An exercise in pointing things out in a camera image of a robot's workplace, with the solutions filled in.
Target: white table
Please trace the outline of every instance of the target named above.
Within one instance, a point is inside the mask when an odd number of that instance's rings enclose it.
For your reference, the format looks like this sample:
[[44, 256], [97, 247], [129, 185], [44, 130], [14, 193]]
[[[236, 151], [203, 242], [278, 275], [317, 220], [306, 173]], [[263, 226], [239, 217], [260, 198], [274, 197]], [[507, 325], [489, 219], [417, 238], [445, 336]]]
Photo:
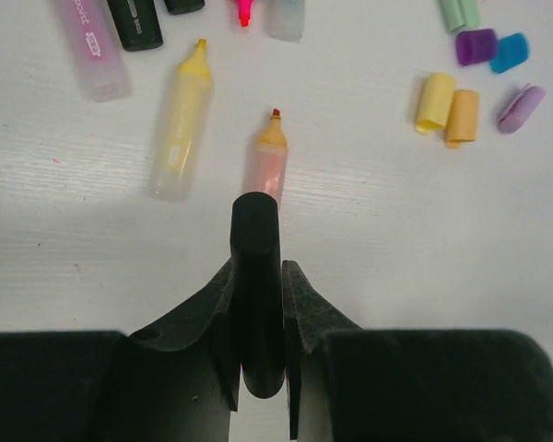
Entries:
[[[160, 50], [124, 53], [130, 99], [81, 98], [48, 1], [0, 0], [0, 331], [132, 332], [229, 255], [244, 155], [272, 107], [291, 153], [282, 256], [365, 327], [499, 327], [553, 359], [553, 0], [487, 0], [484, 27], [527, 34], [502, 76], [459, 69], [433, 0], [309, 0], [301, 44], [238, 29], [230, 0], [167, 15]], [[185, 204], [144, 193], [172, 68], [207, 38], [216, 94]], [[413, 129], [429, 72], [481, 95], [478, 141]], [[532, 82], [547, 98], [514, 135], [495, 114]], [[286, 393], [242, 394], [234, 441], [285, 441]]]

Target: light green marker cap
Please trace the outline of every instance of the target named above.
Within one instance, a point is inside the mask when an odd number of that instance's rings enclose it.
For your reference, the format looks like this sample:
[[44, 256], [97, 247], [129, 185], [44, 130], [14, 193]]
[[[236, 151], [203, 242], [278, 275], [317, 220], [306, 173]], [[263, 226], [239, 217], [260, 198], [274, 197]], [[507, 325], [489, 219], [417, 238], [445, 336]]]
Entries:
[[449, 32], [479, 28], [481, 16], [477, 0], [439, 0], [444, 24]]

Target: red marker nib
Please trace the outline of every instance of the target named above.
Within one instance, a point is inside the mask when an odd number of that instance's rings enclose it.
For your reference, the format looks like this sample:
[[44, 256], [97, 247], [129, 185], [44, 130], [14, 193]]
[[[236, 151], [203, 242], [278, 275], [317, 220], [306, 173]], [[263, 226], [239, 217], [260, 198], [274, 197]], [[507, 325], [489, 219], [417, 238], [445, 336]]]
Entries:
[[247, 28], [250, 24], [250, 16], [246, 16], [244, 14], [240, 15], [240, 24], [243, 28]]

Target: purple cap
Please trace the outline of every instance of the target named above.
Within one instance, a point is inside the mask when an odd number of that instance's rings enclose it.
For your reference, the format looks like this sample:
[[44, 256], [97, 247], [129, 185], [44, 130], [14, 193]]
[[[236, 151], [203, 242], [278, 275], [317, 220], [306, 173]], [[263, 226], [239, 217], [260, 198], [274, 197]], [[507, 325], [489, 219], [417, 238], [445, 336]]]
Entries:
[[513, 134], [523, 127], [546, 93], [542, 87], [526, 85], [523, 91], [510, 102], [498, 117], [500, 132]]
[[498, 55], [498, 36], [494, 29], [466, 30], [455, 41], [461, 66], [490, 62]]

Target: black marker cap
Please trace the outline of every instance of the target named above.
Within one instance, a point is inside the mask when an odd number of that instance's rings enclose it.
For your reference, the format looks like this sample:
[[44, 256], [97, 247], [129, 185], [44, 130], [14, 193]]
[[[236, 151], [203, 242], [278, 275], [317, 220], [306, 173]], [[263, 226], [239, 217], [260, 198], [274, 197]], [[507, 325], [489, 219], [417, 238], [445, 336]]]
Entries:
[[154, 0], [107, 0], [114, 26], [126, 51], [144, 51], [162, 45]]
[[164, 0], [164, 3], [173, 15], [187, 14], [205, 7], [205, 0]]

